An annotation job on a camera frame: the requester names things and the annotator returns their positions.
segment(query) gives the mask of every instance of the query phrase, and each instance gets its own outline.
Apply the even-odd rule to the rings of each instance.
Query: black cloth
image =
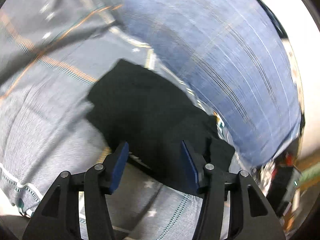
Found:
[[[94,108],[87,119],[114,151],[127,141],[152,176],[176,190],[196,195],[186,180],[181,142],[191,143],[207,162],[228,171],[234,148],[219,139],[216,117],[194,106],[165,78],[125,60],[91,89]]]

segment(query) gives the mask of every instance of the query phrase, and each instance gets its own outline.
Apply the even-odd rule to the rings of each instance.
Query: black garment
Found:
[[[207,162],[228,170],[234,148],[219,139],[216,117],[194,106],[183,91],[152,71],[120,60],[93,86],[88,99],[95,107],[87,118],[110,148],[127,141],[159,182],[196,194],[180,159],[183,140]]]

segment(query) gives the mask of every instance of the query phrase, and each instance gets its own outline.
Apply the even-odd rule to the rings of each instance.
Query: blue fabric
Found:
[[[124,0],[124,11],[127,31],[219,113],[251,165],[297,137],[289,60],[256,0]]]

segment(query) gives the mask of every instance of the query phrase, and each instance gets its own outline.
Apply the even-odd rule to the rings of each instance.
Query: metal pin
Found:
[[[211,163],[207,163],[207,164],[205,165],[205,168],[206,168],[207,170],[209,170],[209,171],[212,171],[212,170],[214,169],[214,165],[211,164]]]
[[[99,164],[95,165],[94,169],[97,171],[100,171],[103,169],[103,165],[101,163],[99,163]]]
[[[248,177],[248,176],[249,176],[249,172],[247,172],[247,171],[245,171],[245,170],[240,171],[240,174],[241,174],[241,176],[243,176],[243,177]]]
[[[67,172],[67,171],[63,171],[63,172],[60,173],[60,176],[63,177],[63,178],[68,177],[68,175],[69,175],[69,172]]]

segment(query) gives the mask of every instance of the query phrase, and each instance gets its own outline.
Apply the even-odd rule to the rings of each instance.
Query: orange stripe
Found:
[[[15,28],[11,24],[9,17],[5,13],[2,13],[0,15],[0,19],[4,23],[4,27],[6,28],[6,30],[14,37],[16,42],[23,44],[26,48],[28,48],[30,50],[33,50],[35,48],[30,40],[22,38],[17,33],[17,31],[15,30]]]
[[[123,4],[119,4],[118,6],[114,7],[112,10],[117,10],[117,9],[119,9],[119,8],[122,7],[122,6],[123,6]]]
[[[82,77],[88,81],[92,81],[92,82],[98,81],[96,78],[93,78],[92,76],[87,75],[86,73],[82,72],[81,70],[77,69],[74,66],[68,65],[67,63],[59,62],[57,60],[49,58],[48,56],[42,56],[41,59],[46,63],[53,64],[58,67],[66,68],[70,70],[72,73],[76,74],[77,76]]]
[[[92,11],[90,14],[88,14],[81,22],[79,22],[76,26],[73,26],[71,27],[69,30],[66,31],[65,34],[63,34],[56,42],[58,41],[61,41],[69,32],[71,32],[73,29],[79,27],[82,23],[84,23],[88,18],[90,18],[93,14],[97,13],[97,12],[101,12],[101,11],[104,11],[108,8],[110,8],[111,6],[109,7],[105,7],[103,9],[100,9],[100,10],[95,10],[95,11]]]
[[[73,26],[72,28],[70,28],[63,36],[61,36],[56,42],[62,40],[71,30],[79,27],[82,23],[84,23],[90,16],[92,16],[93,14],[97,13],[97,12],[102,12],[108,8],[110,8],[111,6],[109,7],[105,7],[105,8],[102,8],[100,10],[95,10],[95,11],[92,11],[90,14],[88,14],[81,22],[79,22],[79,24],[77,24],[76,26]],[[31,49],[33,50],[34,49],[34,45],[32,44],[32,42],[28,39],[25,39],[25,38],[22,38],[18,33],[17,31],[15,30],[14,26],[11,24],[9,18],[7,17],[7,15],[5,15],[3,12],[1,12],[0,14],[0,19],[2,20],[2,22],[5,24],[5,26],[7,27],[7,25],[10,25],[10,28],[7,29],[8,31],[10,31],[10,33],[13,35],[14,39],[16,41],[19,41],[20,43],[22,43],[24,46],[26,46],[28,49]],[[48,45],[42,52],[40,52],[36,58],[30,63],[28,64],[25,69],[23,70],[23,72],[20,74],[20,76],[15,80],[15,82],[11,85],[11,87],[7,90],[7,92],[0,97],[0,100],[6,98],[11,92],[12,90],[15,88],[15,86],[19,83],[20,79],[23,77],[23,75],[27,72],[27,70],[33,66],[33,64],[39,59],[41,58],[44,62],[46,63],[51,63],[51,64],[54,64],[56,66],[60,66],[60,67],[63,67],[63,68],[67,68],[68,70],[70,70],[72,73],[76,74],[77,76],[80,76],[86,80],[89,80],[89,81],[92,81],[92,82],[97,82],[97,79],[96,78],[93,78],[92,76],[89,76],[87,75],[86,73],[82,72],[81,70],[77,69],[76,67],[74,66],[71,66],[71,65],[68,65],[64,62],[59,62],[57,60],[54,60],[52,58],[49,58],[47,56],[44,56],[45,52],[51,47],[53,46],[56,42],[54,42],[53,44],[51,45]]]
[[[111,149],[106,146],[103,151],[101,152],[98,160],[97,160],[97,163],[103,163],[104,159],[107,157],[107,155],[111,154]]]
[[[36,62],[37,58],[34,59],[31,63],[29,63],[25,69],[23,70],[23,72],[20,74],[20,76],[18,76],[18,78],[14,81],[14,83],[11,85],[11,87],[6,91],[6,93],[0,97],[0,100],[5,99],[10,93],[11,91],[15,88],[15,86],[19,83],[20,79],[23,77],[23,75],[27,72],[27,70]]]

